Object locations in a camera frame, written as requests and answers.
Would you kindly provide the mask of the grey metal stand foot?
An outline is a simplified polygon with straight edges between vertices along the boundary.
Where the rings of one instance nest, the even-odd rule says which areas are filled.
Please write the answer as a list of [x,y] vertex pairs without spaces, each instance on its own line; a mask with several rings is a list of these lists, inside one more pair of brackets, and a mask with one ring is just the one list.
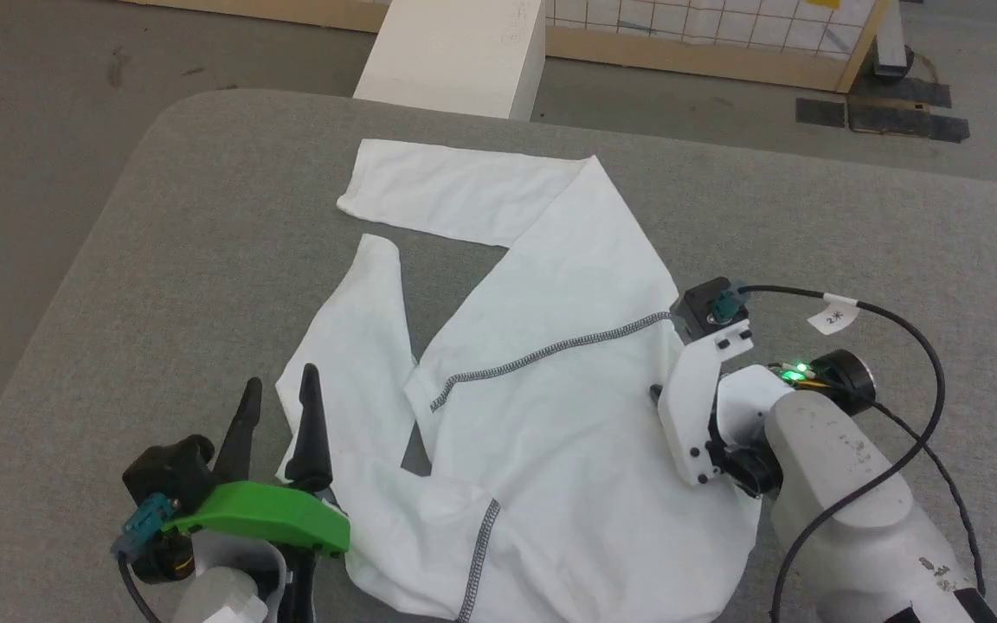
[[872,74],[883,83],[905,79],[915,60],[915,53],[906,42],[901,3],[902,0],[875,0],[874,9],[882,12],[873,31]]

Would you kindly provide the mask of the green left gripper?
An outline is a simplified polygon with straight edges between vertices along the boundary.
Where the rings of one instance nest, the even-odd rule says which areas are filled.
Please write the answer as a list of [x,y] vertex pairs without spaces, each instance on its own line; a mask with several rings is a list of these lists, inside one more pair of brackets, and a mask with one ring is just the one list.
[[302,368],[290,485],[248,480],[262,390],[258,377],[246,383],[215,457],[213,492],[170,524],[191,537],[195,563],[171,623],[318,623],[317,565],[350,548],[348,517],[319,496],[333,481],[319,370]]

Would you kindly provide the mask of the white rectangular block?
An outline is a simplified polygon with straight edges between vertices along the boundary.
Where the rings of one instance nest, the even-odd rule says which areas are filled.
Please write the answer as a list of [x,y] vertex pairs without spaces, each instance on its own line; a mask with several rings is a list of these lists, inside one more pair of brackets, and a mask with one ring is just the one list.
[[353,96],[529,121],[545,28],[542,0],[392,0]]

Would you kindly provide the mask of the small black floor tape patch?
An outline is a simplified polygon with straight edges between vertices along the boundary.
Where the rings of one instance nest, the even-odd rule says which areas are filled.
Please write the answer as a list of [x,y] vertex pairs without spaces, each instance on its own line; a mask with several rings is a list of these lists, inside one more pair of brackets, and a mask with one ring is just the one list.
[[795,121],[831,129],[846,127],[846,103],[798,98],[795,100]]

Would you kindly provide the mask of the large black floor tape patch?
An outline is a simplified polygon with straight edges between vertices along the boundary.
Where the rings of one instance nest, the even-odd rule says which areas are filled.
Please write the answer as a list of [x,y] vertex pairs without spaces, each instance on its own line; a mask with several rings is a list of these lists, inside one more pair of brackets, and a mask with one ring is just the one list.
[[862,76],[846,95],[847,125],[852,131],[958,145],[970,137],[969,122],[936,111],[950,107],[950,86],[910,76],[899,81]]

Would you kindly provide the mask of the wooden fence frame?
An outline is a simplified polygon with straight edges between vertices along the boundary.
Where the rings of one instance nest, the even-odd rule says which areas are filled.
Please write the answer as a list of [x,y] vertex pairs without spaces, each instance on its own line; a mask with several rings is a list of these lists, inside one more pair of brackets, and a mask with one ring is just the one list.
[[[164,9],[379,32],[392,0],[116,0]],[[610,35],[547,25],[545,56],[605,66],[650,68],[777,86],[846,93],[873,48],[881,9],[874,9],[847,61],[732,46],[693,46],[653,38]]]

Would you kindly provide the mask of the white long-sleeve garment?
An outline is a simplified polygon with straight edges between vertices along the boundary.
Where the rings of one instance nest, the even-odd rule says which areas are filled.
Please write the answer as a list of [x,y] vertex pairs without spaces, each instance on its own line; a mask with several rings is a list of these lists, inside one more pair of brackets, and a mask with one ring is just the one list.
[[274,386],[297,431],[319,370],[352,582],[462,623],[717,618],[760,506],[677,474],[649,389],[678,292],[598,159],[365,139],[338,208],[505,248],[415,357],[398,248],[364,235]]

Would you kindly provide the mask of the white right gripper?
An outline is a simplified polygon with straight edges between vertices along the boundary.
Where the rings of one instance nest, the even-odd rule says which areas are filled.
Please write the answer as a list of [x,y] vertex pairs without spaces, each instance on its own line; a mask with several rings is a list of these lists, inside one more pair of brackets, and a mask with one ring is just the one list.
[[686,484],[726,477],[753,498],[781,484],[765,418],[790,387],[763,364],[723,372],[724,363],[752,347],[751,330],[713,332],[684,347],[664,385],[649,387]]

